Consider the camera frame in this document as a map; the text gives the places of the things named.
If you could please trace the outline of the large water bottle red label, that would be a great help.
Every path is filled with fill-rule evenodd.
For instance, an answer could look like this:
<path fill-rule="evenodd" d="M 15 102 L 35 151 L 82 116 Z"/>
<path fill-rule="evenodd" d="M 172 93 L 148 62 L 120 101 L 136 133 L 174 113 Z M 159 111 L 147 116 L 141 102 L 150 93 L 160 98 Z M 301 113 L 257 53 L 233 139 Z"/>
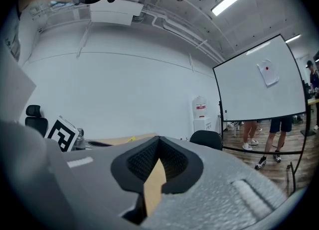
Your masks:
<path fill-rule="evenodd" d="M 207 117 L 206 99 L 201 96 L 197 96 L 192 101 L 192 112 L 194 119 L 200 119 Z"/>

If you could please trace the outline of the white ceiling air conditioner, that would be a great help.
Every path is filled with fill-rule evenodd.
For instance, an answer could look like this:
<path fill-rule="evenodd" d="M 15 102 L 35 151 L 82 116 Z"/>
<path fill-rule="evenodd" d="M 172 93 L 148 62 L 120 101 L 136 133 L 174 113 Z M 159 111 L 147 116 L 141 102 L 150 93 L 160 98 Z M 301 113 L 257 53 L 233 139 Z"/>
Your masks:
<path fill-rule="evenodd" d="M 90 5 L 92 22 L 103 22 L 130 26 L 134 16 L 139 16 L 143 4 L 128 0 L 115 0 L 109 3 L 100 0 Z"/>

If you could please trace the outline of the black office chair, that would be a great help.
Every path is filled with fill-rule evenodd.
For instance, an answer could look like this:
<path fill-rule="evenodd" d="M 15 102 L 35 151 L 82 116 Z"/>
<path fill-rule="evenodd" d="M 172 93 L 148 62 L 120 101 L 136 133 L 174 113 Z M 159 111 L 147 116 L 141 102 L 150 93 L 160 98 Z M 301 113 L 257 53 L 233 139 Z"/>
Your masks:
<path fill-rule="evenodd" d="M 39 105 L 29 105 L 26 108 L 26 115 L 24 124 L 37 130 L 43 137 L 45 137 L 48 130 L 48 120 L 41 115 Z"/>

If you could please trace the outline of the person's grey printed shirt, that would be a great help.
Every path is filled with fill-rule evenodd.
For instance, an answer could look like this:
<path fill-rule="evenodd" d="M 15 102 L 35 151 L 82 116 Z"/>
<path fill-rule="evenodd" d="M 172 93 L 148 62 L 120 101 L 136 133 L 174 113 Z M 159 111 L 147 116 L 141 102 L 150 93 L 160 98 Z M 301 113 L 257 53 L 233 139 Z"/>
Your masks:
<path fill-rule="evenodd" d="M 39 230 L 45 225 L 29 203 L 31 154 L 39 134 L 18 120 L 36 85 L 5 46 L 0 46 L 0 199 L 6 229 Z"/>

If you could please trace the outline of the white paper sheet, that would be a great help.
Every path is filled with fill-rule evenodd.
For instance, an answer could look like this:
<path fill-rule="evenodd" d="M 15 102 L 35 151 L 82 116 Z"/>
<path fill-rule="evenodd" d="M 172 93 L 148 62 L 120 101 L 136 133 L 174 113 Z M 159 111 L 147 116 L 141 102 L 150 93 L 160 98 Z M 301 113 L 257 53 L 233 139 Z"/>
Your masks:
<path fill-rule="evenodd" d="M 266 87 L 270 87 L 279 81 L 279 75 L 272 61 L 265 59 L 257 64 L 258 69 L 263 77 Z"/>

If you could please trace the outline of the yellow-topped table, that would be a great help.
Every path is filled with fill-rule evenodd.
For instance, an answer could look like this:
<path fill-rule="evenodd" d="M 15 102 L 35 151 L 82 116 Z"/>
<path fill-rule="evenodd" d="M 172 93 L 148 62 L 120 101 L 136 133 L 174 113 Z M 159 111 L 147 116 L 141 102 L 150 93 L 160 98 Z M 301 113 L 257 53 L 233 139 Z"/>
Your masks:
<path fill-rule="evenodd" d="M 319 99 L 308 99 L 308 106 L 310 107 L 311 105 L 315 105 L 316 103 L 319 103 Z M 307 127 L 305 130 L 301 130 L 301 133 L 303 134 L 303 136 L 308 137 L 308 136 L 312 136 L 315 135 L 316 132 L 313 131 L 312 129 L 310 129 L 309 127 Z"/>

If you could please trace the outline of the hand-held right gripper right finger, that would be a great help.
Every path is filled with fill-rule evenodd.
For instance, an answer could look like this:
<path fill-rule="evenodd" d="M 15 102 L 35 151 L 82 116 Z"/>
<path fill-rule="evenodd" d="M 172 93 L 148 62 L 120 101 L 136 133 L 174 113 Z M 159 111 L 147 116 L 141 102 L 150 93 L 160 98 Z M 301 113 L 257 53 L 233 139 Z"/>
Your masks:
<path fill-rule="evenodd" d="M 197 182 L 183 194 L 163 194 L 142 223 L 148 230 L 243 230 L 276 210 L 283 191 L 235 156 L 170 138 L 203 163 Z"/>

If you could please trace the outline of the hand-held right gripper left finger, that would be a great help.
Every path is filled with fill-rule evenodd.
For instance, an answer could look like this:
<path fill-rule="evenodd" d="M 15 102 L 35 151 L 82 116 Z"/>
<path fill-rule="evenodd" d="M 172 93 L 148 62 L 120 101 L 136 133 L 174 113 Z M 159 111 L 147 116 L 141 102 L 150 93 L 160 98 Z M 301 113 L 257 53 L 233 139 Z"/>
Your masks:
<path fill-rule="evenodd" d="M 63 204 L 53 225 L 58 230 L 149 230 L 144 183 L 155 166 L 145 162 L 156 154 L 159 138 L 62 152 L 55 140 L 46 140 L 49 168 Z"/>

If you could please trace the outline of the white water dispenser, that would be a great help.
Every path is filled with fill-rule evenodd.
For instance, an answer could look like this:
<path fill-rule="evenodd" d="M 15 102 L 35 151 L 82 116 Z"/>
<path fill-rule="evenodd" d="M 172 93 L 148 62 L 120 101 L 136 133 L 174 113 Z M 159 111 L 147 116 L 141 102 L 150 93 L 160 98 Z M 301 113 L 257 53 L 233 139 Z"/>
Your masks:
<path fill-rule="evenodd" d="M 210 117 L 201 117 L 193 120 L 194 132 L 200 130 L 212 131 L 212 124 Z"/>

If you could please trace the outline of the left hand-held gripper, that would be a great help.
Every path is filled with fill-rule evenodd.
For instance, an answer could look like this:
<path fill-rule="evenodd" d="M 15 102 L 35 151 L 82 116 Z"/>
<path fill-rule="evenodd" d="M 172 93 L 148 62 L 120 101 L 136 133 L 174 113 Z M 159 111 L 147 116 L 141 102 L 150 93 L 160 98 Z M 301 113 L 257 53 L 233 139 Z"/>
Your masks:
<path fill-rule="evenodd" d="M 84 130 L 77 128 L 61 115 L 56 119 L 45 138 L 55 140 L 62 152 L 73 150 L 99 149 L 112 146 L 111 144 L 84 139 Z"/>

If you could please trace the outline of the black-framed rolling whiteboard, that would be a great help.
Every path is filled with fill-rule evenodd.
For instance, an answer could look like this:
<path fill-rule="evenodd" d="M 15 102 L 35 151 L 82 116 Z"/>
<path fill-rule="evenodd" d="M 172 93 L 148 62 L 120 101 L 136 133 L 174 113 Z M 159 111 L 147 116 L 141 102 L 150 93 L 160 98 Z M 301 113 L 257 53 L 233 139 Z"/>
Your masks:
<path fill-rule="evenodd" d="M 275 65 L 279 81 L 266 87 L 257 64 L 268 59 Z M 305 82 L 283 36 L 276 35 L 227 60 L 213 69 L 220 98 L 220 118 L 224 125 L 234 124 L 234 131 L 221 130 L 224 150 L 251 168 L 266 156 L 259 171 L 287 195 L 297 188 L 297 172 L 309 139 L 301 133 L 310 125 Z M 281 162 L 273 157 L 280 132 L 270 152 L 265 152 L 271 119 L 292 116 L 292 130 L 280 150 Z M 248 151 L 242 148 L 245 121 L 257 121 L 254 138 L 258 145 Z"/>

